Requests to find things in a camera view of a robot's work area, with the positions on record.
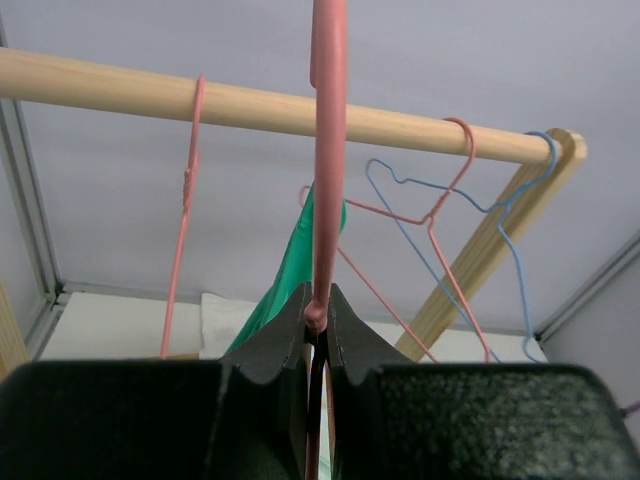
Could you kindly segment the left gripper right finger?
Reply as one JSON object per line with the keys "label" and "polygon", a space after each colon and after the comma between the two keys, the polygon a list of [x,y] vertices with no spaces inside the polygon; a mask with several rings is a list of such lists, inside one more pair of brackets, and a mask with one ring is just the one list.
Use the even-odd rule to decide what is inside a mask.
{"label": "left gripper right finger", "polygon": [[327,341],[331,368],[351,385],[361,384],[380,367],[414,364],[357,316],[336,283],[331,285]]}

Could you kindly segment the pink wire hanger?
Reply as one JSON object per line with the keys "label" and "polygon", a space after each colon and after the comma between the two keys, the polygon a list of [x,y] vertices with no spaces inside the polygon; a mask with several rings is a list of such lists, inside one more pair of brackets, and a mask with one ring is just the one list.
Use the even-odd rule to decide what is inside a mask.
{"label": "pink wire hanger", "polygon": [[452,258],[477,223],[464,217],[469,207],[450,185],[465,168],[457,160],[429,176],[407,161],[358,161],[347,171],[348,220],[340,250],[364,284],[355,291],[368,318],[395,321],[410,345],[428,354],[431,345],[412,321],[432,293],[441,293],[445,306],[470,328],[481,359],[490,361],[486,335],[453,271]]}
{"label": "pink wire hanger", "polygon": [[347,8],[343,1],[313,4],[310,82],[316,90],[314,283],[306,307],[305,339],[314,348],[307,422],[306,476],[317,476],[323,374],[334,406],[334,453],[340,479],[400,479],[401,465],[391,455],[388,414],[381,383],[417,369],[417,364],[387,365],[370,371],[359,385],[332,369],[327,341],[328,310],[338,246],[344,186],[347,96]]}
{"label": "pink wire hanger", "polygon": [[193,115],[191,122],[191,135],[189,142],[189,152],[187,166],[184,170],[182,186],[182,216],[180,228],[176,242],[174,260],[169,283],[166,311],[163,325],[162,341],[160,348],[160,358],[166,359],[169,353],[170,336],[174,315],[174,306],[177,295],[177,287],[180,278],[180,271],[183,261],[184,247],[187,232],[190,224],[191,209],[194,200],[194,190],[197,183],[200,165],[200,152],[198,148],[198,138],[200,132],[200,122],[202,117],[203,100],[206,89],[206,77],[200,75],[196,81],[196,89],[193,102]]}

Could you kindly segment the white tank top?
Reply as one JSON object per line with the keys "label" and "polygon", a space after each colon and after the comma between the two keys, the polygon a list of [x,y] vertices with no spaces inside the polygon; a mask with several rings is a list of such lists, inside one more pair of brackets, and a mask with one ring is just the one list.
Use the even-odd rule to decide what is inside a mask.
{"label": "white tank top", "polygon": [[203,293],[200,305],[203,348],[200,350],[200,358],[215,359],[223,356],[256,306],[255,302]]}

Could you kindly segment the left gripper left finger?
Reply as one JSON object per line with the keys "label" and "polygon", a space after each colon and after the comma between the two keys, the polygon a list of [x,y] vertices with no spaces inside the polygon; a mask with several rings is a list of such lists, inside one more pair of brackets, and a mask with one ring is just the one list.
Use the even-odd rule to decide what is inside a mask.
{"label": "left gripper left finger", "polygon": [[287,366],[296,365],[305,339],[310,289],[309,282],[300,284],[267,325],[219,361],[257,385],[277,380]]}

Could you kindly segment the wooden clothes rack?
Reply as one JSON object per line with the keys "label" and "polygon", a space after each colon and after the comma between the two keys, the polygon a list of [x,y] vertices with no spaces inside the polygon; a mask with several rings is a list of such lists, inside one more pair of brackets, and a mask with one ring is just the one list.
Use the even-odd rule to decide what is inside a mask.
{"label": "wooden clothes rack", "polygon": [[[187,121],[191,117],[195,89],[195,82],[187,78],[10,48],[1,52],[1,94],[12,100]],[[207,83],[202,120],[226,127],[315,136],[316,101]],[[587,155],[586,142],[579,134],[564,129],[553,129],[548,134],[562,148],[562,158],[569,158],[571,164],[562,169],[560,187],[542,211]],[[346,142],[514,162],[518,169],[524,165],[541,165],[549,154],[547,143],[530,134],[469,127],[451,119],[437,120],[347,102]],[[419,351],[410,345],[405,333],[397,346],[413,360],[424,357],[418,356]]]}

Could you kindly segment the blue wire hanger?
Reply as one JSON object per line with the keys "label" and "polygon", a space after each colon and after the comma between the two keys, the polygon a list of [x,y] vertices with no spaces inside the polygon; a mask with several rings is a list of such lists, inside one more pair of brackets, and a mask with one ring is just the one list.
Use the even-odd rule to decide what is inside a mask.
{"label": "blue wire hanger", "polygon": [[[497,268],[503,256],[510,254],[515,265],[525,326],[521,349],[528,360],[535,363],[540,361],[529,351],[529,343],[534,339],[534,331],[522,261],[514,239],[524,231],[536,214],[542,211],[552,194],[559,189],[560,181],[563,179],[562,169],[569,166],[571,160],[562,158],[562,148],[548,133],[531,131],[529,134],[547,143],[549,148],[547,159],[541,165],[520,167],[496,201],[486,207],[458,187],[458,183],[471,168],[471,160],[465,162],[449,185],[430,183],[411,177],[402,178],[396,174],[390,164],[383,160],[373,158],[366,163],[366,178],[384,206],[382,209],[374,207],[371,211],[394,220],[427,271],[437,281],[434,291],[419,309],[412,323],[405,328],[405,336],[413,339],[422,350],[419,357],[425,356],[427,346],[434,343],[444,330],[460,317],[476,333],[484,350],[484,360],[487,362],[500,360],[482,332],[471,309],[470,300]],[[440,190],[442,194],[425,217],[418,219],[401,216],[393,212],[389,201],[376,184],[371,173],[375,165],[384,167],[391,174],[394,182],[399,185],[415,184]],[[435,220],[452,195],[464,198],[482,213],[484,218],[455,261],[450,263],[437,243]]]}

